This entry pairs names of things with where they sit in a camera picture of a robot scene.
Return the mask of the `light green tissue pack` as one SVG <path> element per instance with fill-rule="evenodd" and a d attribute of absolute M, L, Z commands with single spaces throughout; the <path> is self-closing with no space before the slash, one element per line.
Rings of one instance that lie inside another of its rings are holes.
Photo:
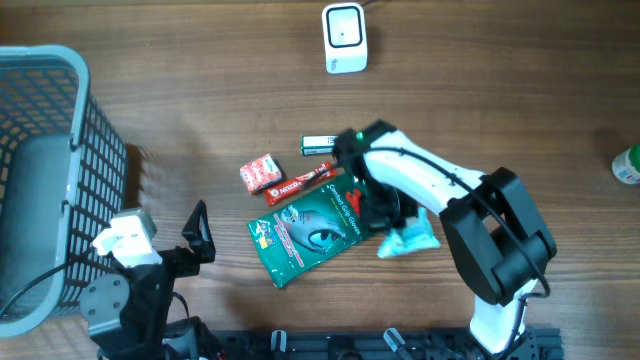
<path fill-rule="evenodd" d="M 428 210 L 419 207 L 417 215 L 409 218 L 404 228 L 392 228 L 378 248 L 381 259 L 404 256 L 422 250 L 437 249 L 441 246 L 435 237 L 428 219 Z"/>

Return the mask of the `red white small box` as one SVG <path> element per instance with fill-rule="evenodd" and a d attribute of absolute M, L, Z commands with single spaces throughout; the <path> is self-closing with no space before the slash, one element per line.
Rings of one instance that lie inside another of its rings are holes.
<path fill-rule="evenodd" d="M 281 168 L 270 154 L 243 165 L 240 176 L 250 194 L 257 194 L 283 179 Z"/>

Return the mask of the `green 3M gloves packet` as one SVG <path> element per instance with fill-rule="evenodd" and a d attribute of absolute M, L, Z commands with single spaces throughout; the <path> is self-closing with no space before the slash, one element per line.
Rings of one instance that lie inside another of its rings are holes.
<path fill-rule="evenodd" d="M 266 272 L 277 288 L 371 235 L 361 223 L 363 186 L 340 175 L 297 200 L 247 223 Z"/>

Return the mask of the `green white battery pack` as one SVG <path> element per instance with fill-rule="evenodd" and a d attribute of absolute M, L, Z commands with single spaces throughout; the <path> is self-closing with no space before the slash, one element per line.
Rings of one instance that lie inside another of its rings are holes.
<path fill-rule="evenodd" d="M 302 156 L 331 154 L 337 135 L 304 135 L 301 137 Z"/>

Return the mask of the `red Nescafe sachet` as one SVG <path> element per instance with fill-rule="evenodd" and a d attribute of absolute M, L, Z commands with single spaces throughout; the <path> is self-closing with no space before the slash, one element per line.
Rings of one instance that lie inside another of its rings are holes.
<path fill-rule="evenodd" d="M 264 191 L 264 197 L 268 206 L 274 206 L 279 202 L 288 199 L 312 185 L 319 184 L 325 180 L 335 178 L 337 170 L 330 162 L 324 162 L 312 171 L 286 180 Z"/>

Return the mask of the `green lid jar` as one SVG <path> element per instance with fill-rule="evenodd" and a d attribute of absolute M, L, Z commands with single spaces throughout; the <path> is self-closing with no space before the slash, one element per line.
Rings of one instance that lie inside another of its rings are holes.
<path fill-rule="evenodd" d="M 611 165 L 614 176 L 622 183 L 638 185 L 639 145 L 634 145 L 615 157 Z"/>

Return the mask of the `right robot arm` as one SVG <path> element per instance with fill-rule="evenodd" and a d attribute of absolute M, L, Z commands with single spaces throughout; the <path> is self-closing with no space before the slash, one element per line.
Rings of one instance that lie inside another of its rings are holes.
<path fill-rule="evenodd" d="M 486 354 L 509 358 L 524 335 L 529 301 L 551 294 L 545 270 L 557 253 L 519 176 L 453 164 L 383 120 L 343 131 L 332 155 L 361 182 L 360 218 L 368 229 L 403 229 L 420 207 L 440 219 L 456 269 L 475 295 L 471 335 Z"/>

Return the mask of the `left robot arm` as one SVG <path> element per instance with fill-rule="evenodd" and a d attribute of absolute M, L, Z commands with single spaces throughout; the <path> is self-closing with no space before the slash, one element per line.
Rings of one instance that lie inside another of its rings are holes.
<path fill-rule="evenodd" d="M 82 291 L 80 312 L 100 359 L 223 359 L 220 341 L 197 316 L 169 323 L 175 280 L 197 276 L 215 260 L 206 204 L 199 201 L 181 235 L 186 247 L 156 251 L 157 228 L 142 208 L 123 210 L 92 242 L 115 259 L 114 270 Z"/>

